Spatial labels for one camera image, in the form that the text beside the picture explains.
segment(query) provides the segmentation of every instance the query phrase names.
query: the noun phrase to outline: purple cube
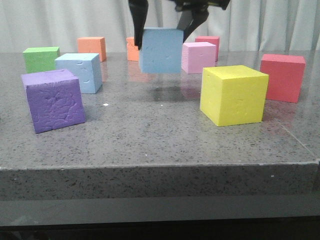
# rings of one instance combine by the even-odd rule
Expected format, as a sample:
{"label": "purple cube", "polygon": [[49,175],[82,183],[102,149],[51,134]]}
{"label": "purple cube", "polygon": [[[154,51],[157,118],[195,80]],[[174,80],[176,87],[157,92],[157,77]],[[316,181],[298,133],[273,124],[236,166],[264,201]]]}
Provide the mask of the purple cube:
{"label": "purple cube", "polygon": [[67,69],[21,76],[35,133],[86,121],[78,77]]}

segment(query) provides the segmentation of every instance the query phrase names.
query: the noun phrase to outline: foam cube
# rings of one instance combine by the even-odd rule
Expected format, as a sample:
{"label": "foam cube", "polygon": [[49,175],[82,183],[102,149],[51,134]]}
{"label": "foam cube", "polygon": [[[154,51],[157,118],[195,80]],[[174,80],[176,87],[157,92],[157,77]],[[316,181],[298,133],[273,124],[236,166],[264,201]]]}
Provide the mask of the foam cube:
{"label": "foam cube", "polygon": [[139,61],[138,46],[135,46],[135,38],[133,36],[126,38],[126,52],[128,61]]}
{"label": "foam cube", "polygon": [[261,122],[268,79],[243,65],[205,67],[200,109],[219,127]]}
{"label": "foam cube", "polygon": [[264,54],[260,71],[269,75],[266,99],[297,103],[305,67],[303,56]]}
{"label": "foam cube", "polygon": [[27,73],[55,70],[55,59],[60,56],[58,46],[29,47],[23,53]]}
{"label": "foam cube", "polygon": [[180,73],[184,32],[175,28],[147,27],[143,32],[139,67],[143,73]]}
{"label": "foam cube", "polygon": [[78,77],[67,69],[21,76],[36,134],[86,121]]}
{"label": "foam cube", "polygon": [[182,69],[187,74],[201,74],[203,68],[216,65],[216,45],[209,42],[187,42],[182,45]]}
{"label": "foam cube", "polygon": [[195,42],[208,42],[216,46],[215,61],[218,61],[220,37],[219,36],[197,36]]}
{"label": "foam cube", "polygon": [[78,53],[99,54],[100,62],[103,62],[107,59],[106,40],[103,36],[79,37],[76,41],[78,45]]}
{"label": "foam cube", "polygon": [[66,53],[55,60],[56,69],[68,69],[79,78],[82,94],[95,94],[102,85],[98,53]]}

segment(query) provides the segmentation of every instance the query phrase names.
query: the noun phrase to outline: light blue cube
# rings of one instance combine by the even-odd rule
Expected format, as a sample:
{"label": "light blue cube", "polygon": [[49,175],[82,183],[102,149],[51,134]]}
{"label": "light blue cube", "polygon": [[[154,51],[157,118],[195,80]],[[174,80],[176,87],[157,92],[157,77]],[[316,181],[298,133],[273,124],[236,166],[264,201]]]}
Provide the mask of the light blue cube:
{"label": "light blue cube", "polygon": [[175,28],[146,27],[139,53],[143,73],[180,73],[184,32]]}
{"label": "light blue cube", "polygon": [[95,94],[102,85],[99,53],[66,53],[55,59],[55,67],[77,76],[82,94]]}

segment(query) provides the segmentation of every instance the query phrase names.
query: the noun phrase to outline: pink cube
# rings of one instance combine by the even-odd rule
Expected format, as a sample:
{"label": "pink cube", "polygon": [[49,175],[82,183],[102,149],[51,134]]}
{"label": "pink cube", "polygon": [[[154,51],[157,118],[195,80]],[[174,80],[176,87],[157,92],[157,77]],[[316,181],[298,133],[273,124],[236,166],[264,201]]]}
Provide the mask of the pink cube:
{"label": "pink cube", "polygon": [[269,75],[266,99],[297,103],[305,67],[303,56],[264,54],[260,71]]}
{"label": "pink cube", "polygon": [[182,46],[182,69],[187,74],[201,74],[203,68],[216,65],[216,46],[209,42],[188,42]]}
{"label": "pink cube", "polygon": [[208,42],[216,46],[215,49],[215,61],[218,61],[219,55],[219,45],[220,45],[220,37],[219,36],[197,36],[195,38],[195,42]]}

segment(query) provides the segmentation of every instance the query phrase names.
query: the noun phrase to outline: orange cube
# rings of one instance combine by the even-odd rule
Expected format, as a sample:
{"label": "orange cube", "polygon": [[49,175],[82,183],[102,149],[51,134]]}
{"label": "orange cube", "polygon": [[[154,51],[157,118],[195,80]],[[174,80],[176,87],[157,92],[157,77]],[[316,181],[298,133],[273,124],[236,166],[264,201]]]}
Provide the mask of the orange cube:
{"label": "orange cube", "polygon": [[138,46],[135,46],[135,38],[133,36],[126,38],[126,50],[128,61],[139,61]]}
{"label": "orange cube", "polygon": [[100,62],[107,59],[106,40],[103,36],[86,36],[77,39],[78,53],[99,54]]}

